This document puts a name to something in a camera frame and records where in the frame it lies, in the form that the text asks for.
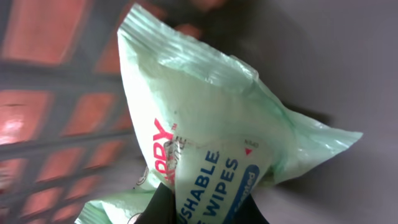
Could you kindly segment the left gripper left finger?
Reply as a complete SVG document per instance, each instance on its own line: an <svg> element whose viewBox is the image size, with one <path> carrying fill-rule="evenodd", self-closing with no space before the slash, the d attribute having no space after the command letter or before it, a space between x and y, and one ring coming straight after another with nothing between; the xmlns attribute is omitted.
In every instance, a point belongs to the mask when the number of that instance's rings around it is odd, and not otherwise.
<svg viewBox="0 0 398 224"><path fill-rule="evenodd" d="M174 193L166 185L160 184L134 224L177 224Z"/></svg>

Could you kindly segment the mint green wipes packet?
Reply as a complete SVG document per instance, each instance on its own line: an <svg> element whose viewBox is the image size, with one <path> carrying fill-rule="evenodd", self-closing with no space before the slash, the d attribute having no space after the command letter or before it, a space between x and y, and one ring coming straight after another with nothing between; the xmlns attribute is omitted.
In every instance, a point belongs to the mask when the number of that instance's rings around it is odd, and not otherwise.
<svg viewBox="0 0 398 224"><path fill-rule="evenodd" d="M77 223L134 223L160 184L177 223L229 223L257 186L304 175L361 138L288 109L255 69L195 34L140 4L127 13L121 76L147 167L132 190L87 202Z"/></svg>

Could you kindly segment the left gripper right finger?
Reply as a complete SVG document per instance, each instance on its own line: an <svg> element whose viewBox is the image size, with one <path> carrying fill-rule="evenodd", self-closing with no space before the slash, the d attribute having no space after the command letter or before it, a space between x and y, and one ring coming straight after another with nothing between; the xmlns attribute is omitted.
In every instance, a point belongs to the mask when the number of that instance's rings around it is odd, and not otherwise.
<svg viewBox="0 0 398 224"><path fill-rule="evenodd" d="M234 203L231 208L231 224L270 224L258 209L253 197L249 194L241 203Z"/></svg>

